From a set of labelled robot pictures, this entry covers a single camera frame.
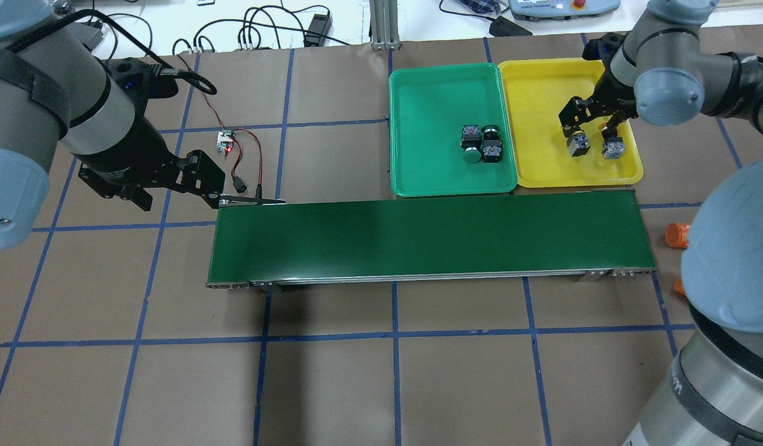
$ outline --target red wire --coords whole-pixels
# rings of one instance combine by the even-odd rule
[[[217,117],[217,121],[219,122],[219,126],[222,128],[222,130],[224,130],[225,129],[225,123],[222,122],[222,118],[219,118],[219,113],[217,113],[217,110],[214,109],[213,105],[211,105],[211,101],[208,100],[208,96],[206,96],[206,94],[203,93],[202,91],[200,92],[200,94],[203,95],[203,99],[206,100],[206,104],[208,104],[209,109],[211,109],[211,111],[214,112],[214,116]]]
[[[234,132],[244,132],[247,135],[252,136],[252,139],[255,140],[255,145],[258,146],[258,156],[259,156],[258,184],[263,184],[263,147],[260,145],[260,139],[258,139],[258,137],[255,136],[254,133],[250,132],[247,129],[233,129],[233,131]],[[239,149],[239,152],[238,152],[239,155],[238,155],[238,158],[235,160],[235,164],[233,165],[233,171],[234,172],[235,172],[235,166],[237,166],[238,162],[241,161],[242,151],[241,151],[241,145],[240,144],[238,145],[238,149]]]

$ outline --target power adapter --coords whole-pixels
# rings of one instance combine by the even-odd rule
[[[326,43],[326,37],[331,30],[331,16],[324,14],[313,15],[310,21],[308,33],[305,34],[305,47],[322,47]]]
[[[522,28],[503,16],[494,19],[492,25],[489,26],[489,34],[494,37],[532,36],[532,33],[528,31],[528,29]]]

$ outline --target wire connector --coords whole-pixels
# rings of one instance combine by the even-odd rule
[[[238,175],[233,176],[233,188],[235,188],[235,191],[239,194],[246,192],[246,184]]]

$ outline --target cable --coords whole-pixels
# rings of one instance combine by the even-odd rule
[[[72,14],[68,14],[61,19],[56,20],[56,22],[49,23],[48,25],[37,28],[31,33],[26,34],[24,37],[21,37],[20,39],[8,45],[5,49],[11,53],[20,53],[20,51],[27,49],[28,47],[34,45],[34,43],[39,42],[41,39],[56,33],[60,29],[65,28],[65,26],[70,25],[70,23],[73,23],[76,20],[84,17],[96,17],[101,19],[102,22],[107,23],[107,25],[113,27],[113,29],[116,29],[116,31],[119,31],[120,34],[128,38],[128,40],[130,40],[133,45],[136,45],[136,47],[144,51],[148,56],[155,60],[155,62],[160,63],[160,65],[164,68],[174,69],[172,65],[169,65],[169,63],[166,62],[166,60],[160,58],[158,54],[153,53],[150,48],[144,46],[142,42],[139,42],[139,40],[136,39],[136,37],[132,36],[128,31],[126,31],[126,29],[118,25],[118,23],[116,23],[112,17],[107,16],[103,12],[96,11],[95,9],[83,9],[82,11],[76,11]],[[195,73],[191,69],[189,70],[189,76],[181,76],[181,79],[185,80],[187,84],[191,84],[192,87],[200,90],[203,93],[217,93],[217,87],[214,87],[214,84],[211,84],[208,79],[200,76],[200,74]]]
[[[249,26],[252,26],[252,20],[255,19],[255,15],[258,12],[263,12],[264,14],[266,14],[266,17],[269,17],[269,22],[271,22],[271,25],[277,26],[277,23],[274,22],[274,18],[271,17],[271,14],[269,14],[269,12],[266,12],[262,8],[257,8],[256,6],[252,6],[252,8],[248,8],[248,9],[246,9],[245,12],[243,12],[243,19],[245,21],[246,21],[246,17],[248,17],[248,15],[249,15],[250,11],[254,11],[254,12],[252,12],[252,17],[250,17],[250,19],[249,19],[249,22],[248,22]],[[279,31],[277,31],[276,28],[274,29],[274,36],[277,38],[277,48],[282,47],[282,43],[280,43],[280,33],[279,33]],[[246,45],[250,45],[252,43],[252,34],[251,34],[251,31],[249,32],[249,43],[246,42],[246,34],[245,34],[245,37],[243,38],[243,40],[245,41]]]
[[[489,22],[494,22],[494,19],[491,17],[481,16],[478,14],[464,14],[464,12],[448,11],[447,9],[442,8],[442,4],[444,2],[445,0],[439,0],[439,10],[442,12],[447,12],[447,14],[453,14],[457,16],[483,18],[483,19],[489,20]]]
[[[205,48],[203,47],[203,39],[208,40],[208,45],[211,45],[211,51],[216,53],[217,48],[214,48],[214,42],[211,42],[211,39],[205,36],[200,36],[200,38],[197,40],[197,46],[200,47],[200,51],[205,51]]]
[[[258,34],[258,42],[255,43],[255,46],[252,47],[252,49],[260,48],[260,43],[263,40],[263,38],[260,35],[260,31],[258,31],[258,29],[255,28],[254,26],[248,26],[248,25],[244,25],[243,27],[241,27],[241,29],[238,30],[238,36],[237,36],[237,38],[238,38],[238,46],[243,45],[247,49],[249,49],[251,47],[250,43],[246,42],[245,30],[247,28],[249,29],[249,33],[250,33],[250,35],[249,35],[249,42],[252,42],[252,34],[251,34],[252,31],[255,31],[255,33]]]
[[[191,71],[191,67],[189,66],[189,63],[186,62],[186,59],[183,59],[183,57],[181,57],[180,55],[175,55],[175,56],[178,57],[178,59],[180,59],[181,62],[183,62],[183,65],[185,65],[189,71]],[[219,113],[214,108],[214,105],[212,105],[211,101],[208,100],[208,96],[206,96],[206,94],[202,92],[200,92],[200,94],[203,95],[203,99],[206,101],[208,108],[211,109],[212,112],[214,112],[214,116],[217,118],[219,127],[222,130],[226,130],[227,128],[225,127],[225,122],[222,121],[222,118],[221,116],[219,116]],[[259,156],[258,188],[260,189],[260,187],[263,185],[263,147],[260,144],[260,139],[257,137],[257,135],[255,135],[254,133],[252,133],[251,131],[247,129],[238,128],[238,129],[232,129],[232,131],[246,133],[247,135],[251,136],[252,139],[255,140],[255,144],[257,144],[258,146],[258,156]],[[239,178],[238,175],[235,174],[235,169],[238,167],[238,164],[241,162],[241,160],[243,160],[243,147],[241,147],[241,143],[238,141],[238,139],[235,138],[235,136],[232,138],[232,140],[235,142],[235,145],[237,145],[238,147],[238,155],[235,158],[235,163],[233,163],[232,169],[230,170],[230,176],[233,178],[233,185],[236,186],[237,184],[239,185],[243,184],[243,181],[241,180],[241,178]]]
[[[143,22],[144,25],[147,26],[147,34],[149,34],[150,36],[150,42],[147,43],[147,47],[151,49],[153,48],[153,28],[150,26],[150,23],[147,23],[147,20],[144,20],[144,18],[134,14],[126,14],[125,12],[117,12],[116,14],[109,14],[107,17],[133,17]]]
[[[252,136],[252,139],[255,140],[255,145],[258,146],[258,157],[259,157],[259,169],[258,169],[258,186],[261,186],[263,184],[263,147],[260,145],[260,139],[258,139],[257,135],[250,132],[246,129],[233,129],[234,132],[244,132],[249,136]],[[240,161],[240,158],[235,161],[235,165],[233,165],[233,175],[235,176],[235,166],[238,165],[238,162]]]
[[[177,55],[177,53],[175,53],[175,47],[178,46],[178,43],[181,43],[181,42],[183,42],[183,44],[186,45],[186,48],[189,48],[189,54],[194,53],[194,50],[191,48],[191,45],[189,45],[189,41],[188,40],[186,40],[186,39],[178,39],[178,40],[175,40],[175,42],[172,43],[172,54]]]
[[[107,63],[106,65],[109,65],[109,62],[112,61],[112,58],[115,57],[115,53],[118,52],[118,32],[115,31],[115,28],[112,28],[111,26],[109,29],[112,30],[112,35],[115,36],[115,44],[112,45],[112,53],[109,53],[109,57],[107,57]]]
[[[201,26],[201,28],[197,31],[196,36],[199,36],[200,33],[203,32],[203,29],[205,29],[205,28],[207,28],[207,27],[209,27],[211,25],[215,25],[217,23],[223,23],[223,22],[249,23],[246,20],[241,20],[240,18],[220,18],[219,20],[213,20],[212,22],[208,22],[205,25]],[[263,28],[278,28],[278,29],[285,29],[285,30],[288,30],[288,31],[300,31],[300,29],[296,29],[296,28],[288,28],[286,26],[279,26],[279,25],[266,25],[265,23],[252,23],[251,25],[253,25],[253,26],[263,26]],[[351,43],[343,42],[340,39],[336,39],[334,37],[330,37],[330,36],[327,36],[325,34],[315,33],[313,31],[307,31],[306,33],[308,35],[311,35],[311,36],[324,37],[325,39],[333,40],[334,42],[337,42],[337,43],[342,43],[342,45],[351,45]]]

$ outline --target yellow tray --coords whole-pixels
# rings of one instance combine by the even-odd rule
[[[557,114],[571,96],[588,98],[602,76],[602,62],[582,59],[509,60],[500,64],[517,158],[518,184],[525,187],[611,186],[643,178],[643,164],[629,122],[619,125],[627,152],[602,158],[599,118],[582,126],[591,139],[585,156],[572,158]]]

